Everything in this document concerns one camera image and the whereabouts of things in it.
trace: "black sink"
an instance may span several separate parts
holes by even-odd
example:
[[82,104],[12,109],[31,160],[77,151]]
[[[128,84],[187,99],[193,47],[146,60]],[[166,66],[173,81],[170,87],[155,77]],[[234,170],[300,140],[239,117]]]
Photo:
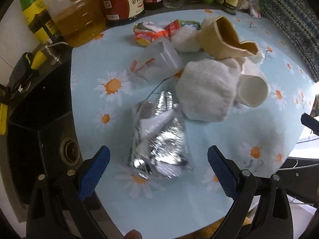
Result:
[[71,61],[58,66],[9,118],[9,165],[24,204],[29,204],[40,174],[57,177],[82,163],[72,115],[70,72]]

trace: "blue gripper pad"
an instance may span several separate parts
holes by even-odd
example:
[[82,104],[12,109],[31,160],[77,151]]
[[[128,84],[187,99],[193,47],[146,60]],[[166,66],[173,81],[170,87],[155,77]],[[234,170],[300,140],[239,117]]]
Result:
[[102,146],[97,154],[98,156],[95,158],[94,162],[80,181],[78,195],[82,201],[92,195],[96,185],[110,162],[111,154],[108,147]]
[[207,158],[226,196],[236,200],[238,197],[237,180],[228,168],[225,158],[217,146],[211,146],[208,149]]

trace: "plastic oil jug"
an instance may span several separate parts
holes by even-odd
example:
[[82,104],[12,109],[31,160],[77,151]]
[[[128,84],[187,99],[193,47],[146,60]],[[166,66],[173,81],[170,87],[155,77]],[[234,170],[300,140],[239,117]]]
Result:
[[56,27],[72,47],[81,46],[105,30],[98,0],[43,0]]

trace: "crumpled white cloth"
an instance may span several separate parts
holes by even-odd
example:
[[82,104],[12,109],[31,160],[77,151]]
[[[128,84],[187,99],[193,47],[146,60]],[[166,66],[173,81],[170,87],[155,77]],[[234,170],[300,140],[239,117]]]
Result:
[[190,120],[224,120],[235,101],[240,73],[240,64],[232,58],[187,63],[176,85],[184,114]]
[[192,26],[179,28],[171,38],[174,48],[180,52],[197,52],[201,46],[197,41],[198,30]]

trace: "silver foil bag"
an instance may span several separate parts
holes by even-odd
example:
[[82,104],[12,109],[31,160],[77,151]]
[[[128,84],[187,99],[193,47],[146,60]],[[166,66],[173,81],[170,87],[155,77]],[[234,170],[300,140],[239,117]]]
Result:
[[162,91],[155,104],[138,104],[129,166],[145,179],[172,178],[192,169],[188,157],[184,121],[172,94]]

